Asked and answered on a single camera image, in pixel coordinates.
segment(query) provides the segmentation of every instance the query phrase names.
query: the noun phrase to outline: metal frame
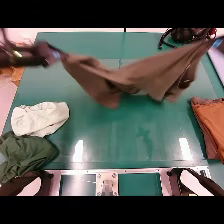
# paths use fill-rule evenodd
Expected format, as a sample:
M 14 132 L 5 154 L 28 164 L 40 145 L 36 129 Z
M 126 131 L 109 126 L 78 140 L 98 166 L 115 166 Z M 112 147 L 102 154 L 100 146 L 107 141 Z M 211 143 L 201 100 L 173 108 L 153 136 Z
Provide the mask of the metal frame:
M 162 187 L 163 196 L 171 196 L 171 187 L 169 184 L 169 179 L 167 175 L 167 171 L 172 170 L 177 167 L 170 168 L 143 168 L 143 169 L 92 169 L 92 170 L 47 170 L 47 172 L 54 174 L 54 178 L 52 180 L 51 185 L 51 196 L 59 196 L 60 191 L 60 182 L 62 175 L 83 175 L 83 174 L 95 174 L 101 175 L 104 177 L 104 180 L 108 176 L 112 176 L 114 173 L 116 174 L 115 187 L 113 188 L 115 194 L 118 195 L 118 175 L 119 174 L 131 174 L 131 173 L 159 173 L 160 181 Z M 195 166 L 195 167 L 178 167 L 178 168 L 191 168 L 196 172 L 200 172 L 201 170 L 205 171 L 206 177 L 211 178 L 208 166 Z M 99 191 L 99 188 L 102 188 L 102 185 L 96 187 L 96 195 Z

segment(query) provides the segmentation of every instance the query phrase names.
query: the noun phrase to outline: cloth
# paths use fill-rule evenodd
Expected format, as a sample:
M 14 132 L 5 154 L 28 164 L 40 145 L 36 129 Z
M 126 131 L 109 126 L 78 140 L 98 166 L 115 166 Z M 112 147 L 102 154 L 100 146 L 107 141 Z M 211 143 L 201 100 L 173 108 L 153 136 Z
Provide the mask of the cloth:
M 68 118 L 69 108 L 65 102 L 43 102 L 34 106 L 15 107 L 11 125 L 17 136 L 44 137 L 53 134 Z
M 40 169 L 52 160 L 57 150 L 49 141 L 40 137 L 15 136 L 8 132 L 0 137 L 0 153 L 6 161 L 0 164 L 0 184 L 16 176 Z
M 203 40 L 110 70 L 97 59 L 69 54 L 62 59 L 67 72 L 93 99 L 108 108 L 119 106 L 122 92 L 142 90 L 152 99 L 175 101 L 195 80 L 199 60 L 214 43 Z
M 220 159 L 224 164 L 224 98 L 193 97 L 191 105 L 204 134 L 208 158 Z

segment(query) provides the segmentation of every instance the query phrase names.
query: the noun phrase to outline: orange cloth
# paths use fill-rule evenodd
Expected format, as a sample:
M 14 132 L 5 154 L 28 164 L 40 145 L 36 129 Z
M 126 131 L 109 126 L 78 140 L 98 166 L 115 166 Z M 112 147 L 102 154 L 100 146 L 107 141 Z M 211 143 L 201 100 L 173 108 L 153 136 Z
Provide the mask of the orange cloth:
M 193 97 L 191 104 L 204 134 L 208 158 L 220 159 L 224 164 L 224 98 Z

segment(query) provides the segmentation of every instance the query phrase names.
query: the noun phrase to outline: table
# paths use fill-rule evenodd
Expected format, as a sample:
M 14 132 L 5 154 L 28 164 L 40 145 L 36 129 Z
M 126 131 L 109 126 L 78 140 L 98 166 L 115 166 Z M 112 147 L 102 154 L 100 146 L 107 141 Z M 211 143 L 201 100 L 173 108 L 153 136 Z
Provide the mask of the table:
M 71 53 L 91 55 L 110 69 L 155 55 L 160 33 L 38 33 L 37 40 Z M 163 46 L 163 51 L 170 50 Z M 128 169 L 209 165 L 212 179 L 224 188 L 224 168 L 207 161 L 202 132 L 189 104 L 193 96 L 224 97 L 209 57 L 199 65 L 197 80 L 176 103 L 152 102 L 146 96 L 124 95 L 117 110 L 95 103 L 58 63 L 48 69 L 26 68 L 4 132 L 11 130 L 12 109 L 43 101 L 66 102 L 70 118 L 47 136 L 60 150 L 46 169 Z M 83 144 L 82 162 L 73 155 Z

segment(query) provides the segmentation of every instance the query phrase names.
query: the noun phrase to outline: dark green cloth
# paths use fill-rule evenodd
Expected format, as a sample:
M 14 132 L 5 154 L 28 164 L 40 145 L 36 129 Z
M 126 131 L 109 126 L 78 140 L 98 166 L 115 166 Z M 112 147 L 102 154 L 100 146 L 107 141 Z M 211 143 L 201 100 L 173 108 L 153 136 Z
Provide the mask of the dark green cloth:
M 52 160 L 57 150 L 44 138 L 33 136 L 17 137 L 8 132 L 0 137 L 0 153 L 6 158 L 0 164 L 0 183 L 16 176 L 40 169 Z

